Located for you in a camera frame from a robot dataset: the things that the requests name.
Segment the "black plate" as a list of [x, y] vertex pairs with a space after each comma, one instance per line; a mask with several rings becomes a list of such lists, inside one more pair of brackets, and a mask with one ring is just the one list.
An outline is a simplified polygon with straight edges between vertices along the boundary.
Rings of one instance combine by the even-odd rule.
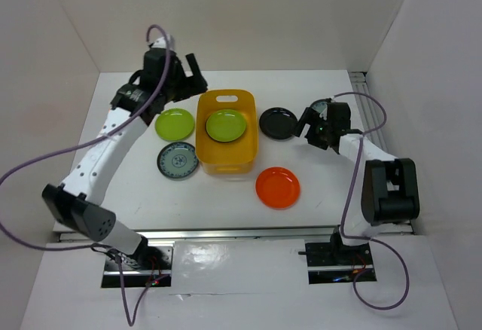
[[210, 139], [220, 143], [234, 142], [241, 138], [245, 127], [207, 127], [206, 132]]
[[259, 118], [261, 132], [274, 140], [287, 140], [294, 135], [297, 117], [288, 109], [281, 107], [269, 108]]

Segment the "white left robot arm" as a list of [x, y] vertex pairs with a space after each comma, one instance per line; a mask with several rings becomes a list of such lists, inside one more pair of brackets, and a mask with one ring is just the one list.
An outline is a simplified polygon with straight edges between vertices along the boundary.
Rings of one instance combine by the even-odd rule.
[[173, 50], [150, 48], [142, 69], [117, 90], [103, 128], [84, 157], [59, 185], [47, 185], [41, 194], [61, 225], [107, 246], [111, 254], [121, 253], [132, 269], [153, 263], [167, 267], [166, 256], [101, 205], [118, 167], [165, 105], [206, 92], [196, 57], [190, 53], [186, 60], [190, 75]]

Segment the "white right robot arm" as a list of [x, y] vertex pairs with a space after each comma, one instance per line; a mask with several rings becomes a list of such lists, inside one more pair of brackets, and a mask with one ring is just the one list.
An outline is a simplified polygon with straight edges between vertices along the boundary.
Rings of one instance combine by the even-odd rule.
[[345, 102], [322, 100], [318, 108], [304, 109], [294, 135], [309, 127], [307, 142], [332, 150], [354, 164], [340, 225], [331, 235], [328, 254], [338, 264], [347, 263], [360, 247], [390, 225], [419, 217], [416, 165], [372, 143], [351, 126], [351, 110]]

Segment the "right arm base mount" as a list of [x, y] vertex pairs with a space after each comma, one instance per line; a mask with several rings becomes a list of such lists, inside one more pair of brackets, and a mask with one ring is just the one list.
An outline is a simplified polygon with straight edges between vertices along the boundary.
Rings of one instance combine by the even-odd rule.
[[370, 246], [346, 246], [337, 232], [328, 241], [305, 243], [298, 255], [306, 259], [310, 285], [377, 281]]

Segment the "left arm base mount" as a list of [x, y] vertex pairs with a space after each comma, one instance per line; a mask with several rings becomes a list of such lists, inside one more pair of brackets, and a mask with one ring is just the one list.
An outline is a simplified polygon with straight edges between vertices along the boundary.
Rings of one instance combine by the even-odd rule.
[[[156, 250], [149, 252], [141, 264], [125, 254], [120, 254], [121, 267], [124, 275], [124, 285], [130, 289], [143, 288], [147, 283], [153, 288], [168, 288], [172, 284], [172, 260], [174, 242], [149, 240], [148, 245]], [[102, 272], [102, 289], [119, 289], [121, 277], [113, 252], [105, 257]]]

